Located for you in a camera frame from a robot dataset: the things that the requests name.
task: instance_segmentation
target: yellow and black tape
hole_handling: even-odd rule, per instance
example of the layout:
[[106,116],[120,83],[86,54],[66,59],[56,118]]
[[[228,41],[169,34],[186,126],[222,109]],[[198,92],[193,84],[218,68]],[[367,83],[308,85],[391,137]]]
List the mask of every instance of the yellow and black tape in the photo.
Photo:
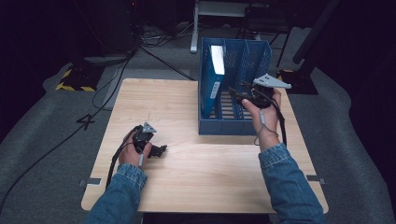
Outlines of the yellow and black tape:
[[89,74],[84,74],[81,70],[76,70],[73,66],[70,66],[56,86],[56,90],[96,91],[96,85],[102,72],[103,70],[91,70]]

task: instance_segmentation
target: table top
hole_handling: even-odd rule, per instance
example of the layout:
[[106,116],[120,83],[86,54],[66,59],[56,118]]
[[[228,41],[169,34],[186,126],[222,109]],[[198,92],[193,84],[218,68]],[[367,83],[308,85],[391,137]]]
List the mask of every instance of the table top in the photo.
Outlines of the table top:
[[[316,175],[289,98],[280,91],[288,149],[305,175]],[[274,213],[255,136],[199,135],[197,94],[197,81],[124,79],[92,168],[91,178],[102,183],[86,188],[82,208],[91,210],[104,193],[111,158],[124,135],[147,121],[157,130],[150,142],[168,147],[147,161],[140,212]],[[309,184],[327,212],[321,185]]]

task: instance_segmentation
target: denim sleeve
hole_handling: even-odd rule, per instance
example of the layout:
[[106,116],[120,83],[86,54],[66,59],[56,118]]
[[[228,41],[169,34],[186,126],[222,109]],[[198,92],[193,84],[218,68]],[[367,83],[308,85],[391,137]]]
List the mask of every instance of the denim sleeve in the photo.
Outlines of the denim sleeve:
[[85,223],[132,223],[147,178],[143,170],[131,164],[120,165]]
[[264,150],[259,159],[280,223],[325,223],[318,198],[283,143]]

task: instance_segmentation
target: hand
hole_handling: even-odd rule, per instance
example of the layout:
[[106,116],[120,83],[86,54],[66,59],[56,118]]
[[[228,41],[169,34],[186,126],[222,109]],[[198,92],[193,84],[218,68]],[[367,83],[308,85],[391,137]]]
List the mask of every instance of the hand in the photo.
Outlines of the hand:
[[[140,154],[137,153],[136,149],[134,148],[134,142],[132,140],[134,134],[135,132],[133,132],[125,141],[125,147],[122,149],[122,152],[119,155],[119,164],[129,163],[135,167],[139,167]],[[142,169],[151,151],[151,147],[152,144],[148,142],[145,146],[145,149],[143,150],[144,159],[141,167]]]
[[[274,89],[274,100],[277,102],[278,106],[280,107],[280,91]],[[251,114],[253,118],[253,126],[256,130],[256,133],[259,134],[259,143],[260,143],[260,150],[263,151],[268,147],[273,147],[279,144],[279,139],[277,138],[277,134],[273,133],[276,132],[277,121],[278,117],[276,114],[276,109],[273,105],[265,108],[262,110],[265,118],[265,126],[267,128],[262,128],[262,120],[260,119],[260,109],[251,103],[249,100],[244,99],[242,101],[242,105],[245,109]]]

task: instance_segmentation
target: black wire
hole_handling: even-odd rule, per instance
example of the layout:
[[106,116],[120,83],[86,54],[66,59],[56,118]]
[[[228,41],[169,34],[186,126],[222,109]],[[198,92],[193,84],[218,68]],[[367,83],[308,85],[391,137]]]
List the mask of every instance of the black wire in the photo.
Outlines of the black wire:
[[136,131],[136,127],[134,127],[131,131],[129,131],[129,133],[126,135],[126,137],[123,139],[121,145],[119,146],[119,148],[117,149],[116,153],[114,154],[113,158],[111,159],[111,163],[110,163],[110,168],[108,169],[108,174],[107,174],[107,182],[106,182],[106,189],[108,187],[108,185],[111,182],[111,177],[113,176],[113,171],[114,171],[114,166],[116,165],[116,161],[119,158],[120,153],[122,152],[122,150],[130,145],[129,144],[125,144],[125,142],[128,140],[128,138],[131,136],[131,134]]
[[186,32],[186,31],[189,31],[191,28],[193,28],[193,23],[192,24],[189,24],[186,28],[184,28],[184,29],[180,29],[181,31],[177,31],[177,35],[174,35],[174,36],[170,36],[170,35],[157,35],[157,32],[155,31],[155,30],[153,30],[153,31],[147,31],[147,32],[149,32],[150,34],[151,34],[151,32],[153,32],[154,33],[154,36],[157,36],[157,37],[159,37],[159,38],[156,38],[157,39],[157,43],[154,43],[154,44],[150,44],[150,43],[148,43],[148,39],[152,39],[153,38],[153,35],[149,35],[149,36],[147,36],[147,35],[143,35],[143,42],[141,43],[141,45],[142,46],[144,46],[144,47],[146,47],[146,48],[155,48],[155,47],[162,47],[162,46],[164,46],[164,45],[166,45],[166,44],[168,44],[169,42],[171,42],[171,41],[173,41],[173,40],[179,40],[179,39],[181,39],[181,38],[184,38],[185,36],[187,36],[187,35],[192,35],[192,34],[185,34],[185,35],[183,35],[182,33],[184,33],[184,32]]
[[116,77],[119,75],[119,70],[120,70],[121,67],[122,67],[122,64],[120,64],[119,68],[117,69],[116,75],[115,75],[113,78],[111,78],[111,79],[106,83],[106,85],[103,86],[101,89],[99,89],[99,91],[97,91],[97,92],[95,93],[95,95],[92,97],[92,105],[93,105],[95,108],[98,108],[98,109],[100,108],[100,106],[96,105],[96,104],[95,104],[95,101],[94,101],[96,95],[97,95],[100,91],[102,91],[106,86],[108,86],[108,84],[110,84],[114,79],[116,79]]
[[189,80],[192,81],[196,81],[193,77],[190,77],[189,75],[185,74],[184,72],[180,71],[178,68],[174,67],[172,64],[164,61],[163,59],[161,59],[158,56],[155,56],[154,54],[152,54],[151,52],[149,52],[148,50],[144,49],[143,47],[139,47],[143,52],[147,53],[148,55],[154,57],[155,59],[157,59],[158,61],[164,63],[166,66],[170,67],[171,69],[175,70],[177,73],[181,74],[183,77],[188,78]]
[[60,147],[62,144],[64,144],[67,140],[69,140],[71,137],[73,137],[79,130],[81,130],[87,123],[89,123],[100,111],[103,110],[103,108],[106,106],[106,104],[110,101],[111,97],[114,95],[114,93],[116,92],[117,86],[120,84],[120,80],[123,74],[123,71],[125,69],[126,64],[131,60],[132,57],[129,57],[129,59],[127,60],[127,62],[125,63],[125,65],[122,67],[121,70],[121,74],[120,74],[120,78],[119,81],[117,82],[116,88],[113,90],[113,92],[111,93],[111,95],[108,97],[108,99],[105,101],[105,103],[90,117],[88,118],[88,120],[81,124],[75,131],[73,131],[71,134],[69,134],[64,140],[62,140],[58,145],[56,145],[55,147],[53,147],[52,149],[50,149],[47,153],[45,153],[43,156],[41,156],[38,160],[36,160],[31,166],[29,166],[29,168],[27,168],[15,181],[14,183],[11,185],[11,187],[8,188],[6,194],[3,196],[3,199],[1,201],[0,204],[0,216],[1,213],[3,211],[3,207],[4,204],[6,202],[6,199],[9,195],[9,193],[14,189],[14,187],[18,184],[18,182],[29,172],[33,169],[33,167],[35,167],[40,161],[42,161],[44,158],[46,158],[51,152],[53,152],[55,149],[57,149],[58,147]]

